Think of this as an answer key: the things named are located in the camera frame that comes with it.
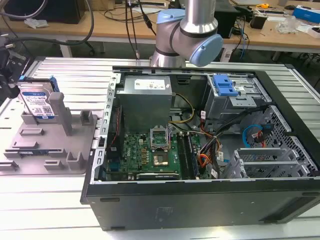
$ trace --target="red cable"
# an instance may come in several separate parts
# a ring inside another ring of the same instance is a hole
[[[119,132],[119,115],[120,115],[120,107],[118,108],[117,110],[117,115],[116,115],[116,133],[115,133],[115,136],[110,144],[109,147],[106,148],[106,150],[109,150],[109,148],[111,148],[111,146],[114,144],[117,136],[118,136],[118,132]]]

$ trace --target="plastic bag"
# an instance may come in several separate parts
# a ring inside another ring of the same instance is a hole
[[[284,21],[279,22],[275,29],[281,34],[295,33],[300,24],[301,22],[295,16],[288,16]]]

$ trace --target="motherboard chip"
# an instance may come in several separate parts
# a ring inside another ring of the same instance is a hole
[[[153,165],[154,166],[168,166],[168,153],[166,152],[157,152],[157,154],[153,155]]]

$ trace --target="black box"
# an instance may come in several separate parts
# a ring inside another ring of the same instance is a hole
[[[224,39],[231,37],[232,28],[240,13],[228,0],[216,0],[214,17],[218,21],[217,33]]]
[[[4,6],[7,14],[30,15],[42,4],[43,0],[10,0]],[[65,24],[78,24],[85,14],[84,0],[48,0],[44,10],[34,19]]]

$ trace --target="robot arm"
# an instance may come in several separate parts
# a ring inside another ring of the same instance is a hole
[[[189,60],[204,67],[212,62],[223,46],[217,34],[215,5],[216,0],[188,0],[186,10],[161,11],[151,66],[179,68]]]

